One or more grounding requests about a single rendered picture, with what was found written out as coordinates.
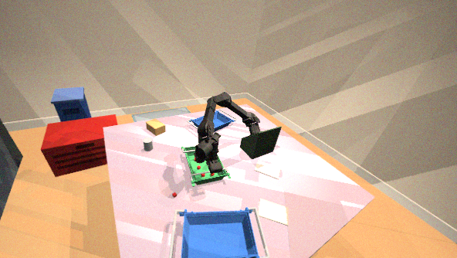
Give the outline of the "grey cylinder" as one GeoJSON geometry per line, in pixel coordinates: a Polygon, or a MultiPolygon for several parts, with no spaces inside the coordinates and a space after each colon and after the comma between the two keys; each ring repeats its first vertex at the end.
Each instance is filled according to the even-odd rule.
{"type": "Polygon", "coordinates": [[[146,137],[144,139],[144,150],[145,151],[152,151],[153,150],[152,139],[150,137],[146,137]]]}

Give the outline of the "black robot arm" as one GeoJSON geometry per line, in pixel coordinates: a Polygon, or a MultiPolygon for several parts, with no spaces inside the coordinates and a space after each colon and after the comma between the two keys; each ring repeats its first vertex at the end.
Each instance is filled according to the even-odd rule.
{"type": "Polygon", "coordinates": [[[250,135],[261,132],[259,128],[260,119],[254,113],[245,111],[234,103],[226,92],[210,97],[207,100],[204,118],[197,129],[198,144],[195,146],[194,156],[196,162],[199,164],[205,162],[205,159],[208,161],[208,155],[218,149],[218,142],[221,135],[216,132],[214,133],[215,125],[213,123],[216,105],[227,107],[239,115],[246,127],[249,127],[250,135]]]}

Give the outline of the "green plastic tray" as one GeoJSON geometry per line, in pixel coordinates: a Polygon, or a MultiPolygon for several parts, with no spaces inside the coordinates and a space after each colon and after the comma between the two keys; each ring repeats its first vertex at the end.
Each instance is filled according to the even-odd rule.
{"type": "MultiPolygon", "coordinates": [[[[183,147],[181,147],[181,150],[182,150],[182,148],[183,147]]],[[[191,151],[191,150],[195,150],[196,148],[195,148],[195,146],[193,146],[193,147],[187,147],[187,148],[183,148],[183,149],[184,149],[184,151],[191,151]]],[[[209,171],[208,166],[206,165],[206,161],[201,164],[199,164],[195,161],[194,153],[195,153],[195,151],[185,153],[191,174],[209,171]],[[201,168],[199,170],[197,169],[198,166],[201,166],[201,168]]],[[[219,157],[217,160],[219,163],[221,163],[222,167],[224,168],[219,157]]],[[[202,184],[206,184],[209,182],[216,182],[216,181],[222,180],[224,177],[227,177],[227,176],[228,176],[228,179],[231,178],[230,173],[227,173],[226,170],[222,170],[222,172],[215,173],[214,176],[211,176],[211,173],[206,173],[205,177],[201,177],[201,175],[195,175],[195,176],[192,176],[193,181],[191,181],[191,185],[192,185],[192,187],[195,187],[195,184],[202,185],[202,184]]]]}

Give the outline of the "orange-brown box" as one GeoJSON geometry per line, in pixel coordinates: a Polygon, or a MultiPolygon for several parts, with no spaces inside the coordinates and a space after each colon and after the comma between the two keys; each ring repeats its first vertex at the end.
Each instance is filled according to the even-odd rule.
{"type": "Polygon", "coordinates": [[[165,132],[165,125],[162,124],[157,119],[153,119],[146,122],[147,130],[150,131],[153,135],[157,136],[165,132]]]}

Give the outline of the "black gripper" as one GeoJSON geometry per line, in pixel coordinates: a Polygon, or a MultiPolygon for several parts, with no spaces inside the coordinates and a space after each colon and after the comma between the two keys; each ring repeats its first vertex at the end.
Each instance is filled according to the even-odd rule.
{"type": "Polygon", "coordinates": [[[223,167],[221,163],[218,162],[218,155],[219,150],[217,149],[216,151],[212,151],[208,155],[208,161],[206,162],[206,165],[208,166],[208,170],[210,171],[211,174],[222,172],[223,167]]]}

